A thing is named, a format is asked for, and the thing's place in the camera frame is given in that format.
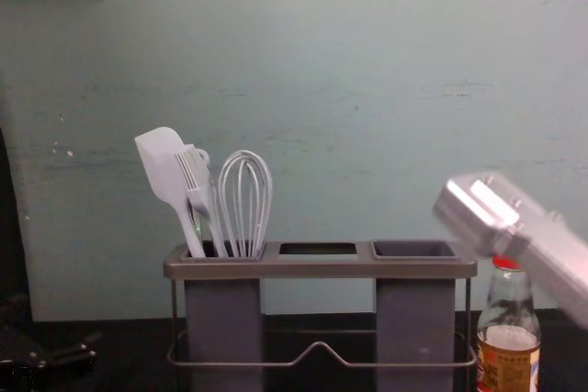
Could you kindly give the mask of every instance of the bottle label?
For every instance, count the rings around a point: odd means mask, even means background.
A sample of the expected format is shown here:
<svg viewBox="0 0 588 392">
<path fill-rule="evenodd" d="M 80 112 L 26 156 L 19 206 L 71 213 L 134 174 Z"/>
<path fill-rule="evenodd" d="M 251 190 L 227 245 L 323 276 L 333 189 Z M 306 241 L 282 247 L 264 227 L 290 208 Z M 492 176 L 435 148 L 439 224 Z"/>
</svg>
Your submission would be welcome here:
<svg viewBox="0 0 588 392">
<path fill-rule="evenodd" d="M 510 351 L 478 340 L 478 392 L 537 392 L 539 348 Z"/>
</svg>

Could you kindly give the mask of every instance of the utensil caddy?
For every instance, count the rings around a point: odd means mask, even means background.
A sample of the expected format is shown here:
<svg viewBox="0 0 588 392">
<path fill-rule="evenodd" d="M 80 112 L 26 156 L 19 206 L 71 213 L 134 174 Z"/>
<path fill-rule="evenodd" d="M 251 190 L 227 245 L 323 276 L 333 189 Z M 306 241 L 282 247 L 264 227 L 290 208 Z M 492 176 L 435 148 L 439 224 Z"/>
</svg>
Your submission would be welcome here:
<svg viewBox="0 0 588 392">
<path fill-rule="evenodd" d="M 309 254 L 326 259 L 309 260 Z M 467 370 L 468 385 L 469 367 L 476 363 L 469 344 L 470 283 L 476 274 L 477 262 L 444 241 L 268 242 L 258 259 L 194 259 L 185 245 L 178 246 L 164 261 L 174 334 L 167 358 L 176 368 L 192 370 L 193 391 L 263 392 L 264 369 L 294 367 L 322 347 L 346 368 L 374 369 L 378 392 L 451 392 L 453 369 Z M 260 280 L 267 278 L 375 279 L 376 362 L 348 362 L 325 342 L 312 343 L 291 361 L 265 360 Z M 466 280 L 462 362 L 454 361 L 457 279 Z M 186 295 L 182 333 L 178 281 Z M 183 337 L 189 361 L 178 359 Z"/>
</svg>

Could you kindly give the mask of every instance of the white plastic utensil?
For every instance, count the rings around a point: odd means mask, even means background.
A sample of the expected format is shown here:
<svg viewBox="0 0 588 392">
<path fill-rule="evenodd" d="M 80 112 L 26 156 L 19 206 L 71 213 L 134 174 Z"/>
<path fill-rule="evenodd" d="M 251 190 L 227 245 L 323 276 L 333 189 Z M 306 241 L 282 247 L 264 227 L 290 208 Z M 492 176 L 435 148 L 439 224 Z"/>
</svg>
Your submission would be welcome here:
<svg viewBox="0 0 588 392">
<path fill-rule="evenodd" d="M 273 195 L 272 175 L 266 162 L 252 151 L 236 151 L 222 166 L 218 186 L 219 205 L 233 256 L 257 257 L 264 245 Z M 245 206 L 243 195 L 247 193 Z"/>
<path fill-rule="evenodd" d="M 209 223 L 210 234 L 218 257 L 228 257 L 216 210 L 213 184 L 210 180 L 208 154 L 193 144 L 184 146 L 175 158 L 184 174 L 187 197 L 194 210 Z"/>
<path fill-rule="evenodd" d="M 206 257 L 193 220 L 186 195 L 184 175 L 175 153 L 184 143 L 170 128 L 158 128 L 135 138 L 143 167 L 155 195 L 175 210 L 192 257 Z"/>
</svg>

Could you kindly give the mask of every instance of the robotic arm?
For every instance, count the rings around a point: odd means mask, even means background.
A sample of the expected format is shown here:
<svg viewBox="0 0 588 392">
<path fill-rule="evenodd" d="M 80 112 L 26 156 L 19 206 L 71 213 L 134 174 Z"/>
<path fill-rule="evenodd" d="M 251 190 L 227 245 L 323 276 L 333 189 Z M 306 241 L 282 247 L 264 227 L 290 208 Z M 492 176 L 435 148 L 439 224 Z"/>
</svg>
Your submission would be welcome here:
<svg viewBox="0 0 588 392">
<path fill-rule="evenodd" d="M 433 211 L 479 257 L 516 259 L 571 319 L 588 329 L 588 245 L 562 215 L 547 212 L 497 173 L 451 178 Z"/>
</svg>

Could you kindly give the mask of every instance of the black countertop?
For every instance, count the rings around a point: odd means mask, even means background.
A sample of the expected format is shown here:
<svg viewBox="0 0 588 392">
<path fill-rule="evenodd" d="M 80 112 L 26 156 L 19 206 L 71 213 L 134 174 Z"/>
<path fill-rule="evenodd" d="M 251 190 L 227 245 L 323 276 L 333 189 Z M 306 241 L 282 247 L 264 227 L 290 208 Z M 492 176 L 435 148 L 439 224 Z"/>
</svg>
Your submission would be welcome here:
<svg viewBox="0 0 588 392">
<path fill-rule="evenodd" d="M 542 329 L 540 392 L 588 391 L 588 332 L 579 330 L 558 311 L 539 311 L 538 315 Z M 463 317 L 458 315 L 457 320 L 459 325 Z M 372 325 L 373 317 L 369 314 L 269 317 L 266 318 L 266 328 L 273 331 L 266 337 L 266 354 L 272 359 L 287 360 L 307 343 L 301 339 L 310 339 L 309 342 L 325 339 L 334 347 L 353 348 L 350 358 L 369 361 L 374 353 L 373 336 L 369 333 L 301 338 L 284 330 L 325 327 L 370 329 Z M 174 369 L 165 361 L 172 339 L 169 319 L 34 323 L 26 331 L 30 338 L 47 349 L 79 342 L 92 332 L 103 334 L 103 338 L 96 343 L 98 362 L 94 372 L 53 385 L 49 391 L 175 390 Z M 344 371 L 321 352 L 311 355 L 296 371 L 268 374 L 266 384 L 269 391 L 305 392 L 368 392 L 374 386 L 373 375 L 369 371 Z M 464 391 L 461 381 L 456 381 L 455 390 Z"/>
</svg>

